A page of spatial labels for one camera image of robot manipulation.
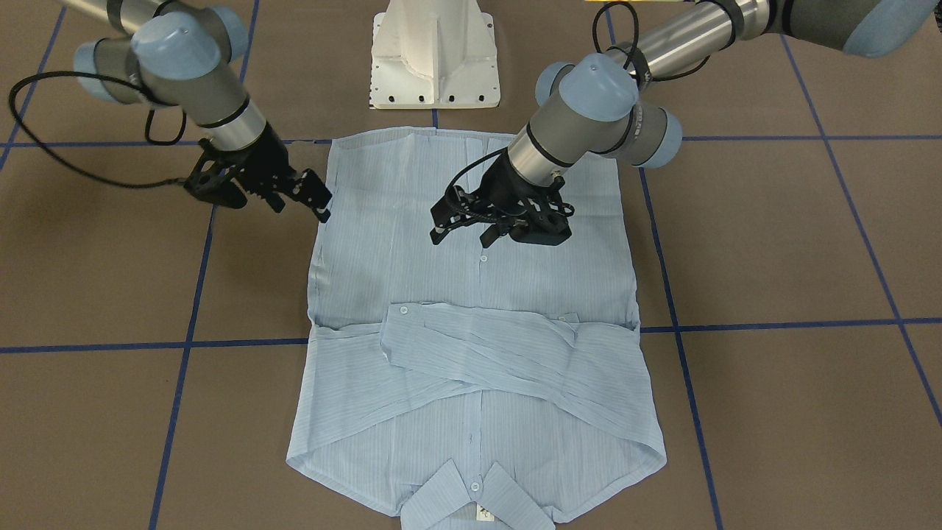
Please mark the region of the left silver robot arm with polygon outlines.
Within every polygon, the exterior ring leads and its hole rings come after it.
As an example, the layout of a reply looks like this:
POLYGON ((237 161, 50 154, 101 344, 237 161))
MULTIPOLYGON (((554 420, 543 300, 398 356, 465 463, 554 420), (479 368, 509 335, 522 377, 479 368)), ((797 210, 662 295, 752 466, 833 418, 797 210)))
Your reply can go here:
POLYGON ((485 248, 502 237, 562 244, 575 211, 562 198, 563 177, 576 162, 594 154, 655 169, 679 151, 679 120, 640 99, 649 86, 694 74, 714 54, 766 34, 884 57, 939 13, 938 1, 698 1, 649 32, 596 45, 579 63, 554 63, 539 75, 538 111, 507 147, 481 158, 481 184, 467 191, 453 179, 431 208, 431 241, 483 224, 485 248))

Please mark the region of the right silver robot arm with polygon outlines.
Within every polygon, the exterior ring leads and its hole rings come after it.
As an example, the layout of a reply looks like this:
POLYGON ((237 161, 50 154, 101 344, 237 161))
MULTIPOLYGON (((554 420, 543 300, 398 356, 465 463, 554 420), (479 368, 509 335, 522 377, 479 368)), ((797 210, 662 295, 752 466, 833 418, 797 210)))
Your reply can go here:
POLYGON ((285 144, 249 96, 231 63, 248 50, 235 11, 182 1, 68 1, 67 7, 121 31, 78 48, 81 86, 107 102, 178 107, 202 131, 201 157, 184 179, 199 201, 243 208, 259 196, 273 211, 286 200, 321 222, 332 194, 313 170, 298 172, 285 144))

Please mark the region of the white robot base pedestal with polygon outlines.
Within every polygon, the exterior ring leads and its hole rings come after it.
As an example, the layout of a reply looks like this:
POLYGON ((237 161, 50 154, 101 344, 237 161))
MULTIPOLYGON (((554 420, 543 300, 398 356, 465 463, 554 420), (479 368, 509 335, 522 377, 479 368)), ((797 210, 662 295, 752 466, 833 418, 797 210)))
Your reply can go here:
POLYGON ((494 18, 477 1, 391 1, 372 20, 373 110, 497 107, 494 18))

